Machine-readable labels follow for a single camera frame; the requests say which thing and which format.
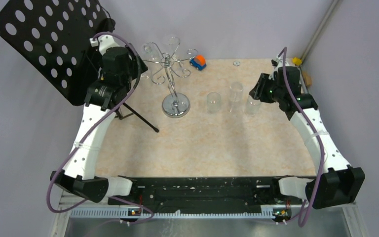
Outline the wine glass removed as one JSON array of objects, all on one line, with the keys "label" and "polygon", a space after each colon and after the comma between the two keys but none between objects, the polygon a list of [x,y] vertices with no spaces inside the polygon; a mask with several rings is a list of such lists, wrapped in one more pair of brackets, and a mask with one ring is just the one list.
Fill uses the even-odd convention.
[{"label": "wine glass removed", "polygon": [[217,92],[211,92],[206,97],[207,113],[216,114],[221,110],[221,95]]},{"label": "wine glass removed", "polygon": [[248,95],[244,113],[251,117],[255,116],[258,113],[261,104],[262,102],[260,100],[255,100],[252,96]]},{"label": "wine glass removed", "polygon": [[240,82],[233,82],[229,87],[228,105],[229,111],[235,113],[241,107],[244,87]]}]

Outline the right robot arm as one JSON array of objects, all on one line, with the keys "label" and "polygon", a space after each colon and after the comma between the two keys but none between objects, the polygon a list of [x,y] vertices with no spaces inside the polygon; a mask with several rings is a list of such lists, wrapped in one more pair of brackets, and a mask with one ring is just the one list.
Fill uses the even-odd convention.
[{"label": "right robot arm", "polygon": [[355,202],[365,180],[362,168],[353,167],[341,154],[321,120],[311,94],[303,93],[300,71],[281,59],[271,61],[274,71],[261,73],[249,97],[263,103],[278,103],[296,128],[315,166],[316,177],[282,176],[272,181],[269,196],[283,203],[289,196],[312,201],[322,209]]}]

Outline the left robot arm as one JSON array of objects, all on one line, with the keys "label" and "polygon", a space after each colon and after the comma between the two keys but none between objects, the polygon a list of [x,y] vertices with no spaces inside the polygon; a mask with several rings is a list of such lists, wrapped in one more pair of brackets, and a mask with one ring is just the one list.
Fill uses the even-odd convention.
[{"label": "left robot arm", "polygon": [[138,199],[133,182],[123,177],[98,177],[96,163],[109,125],[135,91],[147,67],[133,45],[109,32],[90,39],[102,56],[98,79],[88,87],[82,122],[68,157],[52,172],[50,193],[54,185],[64,191],[95,203],[105,197],[120,196],[126,204]]}]

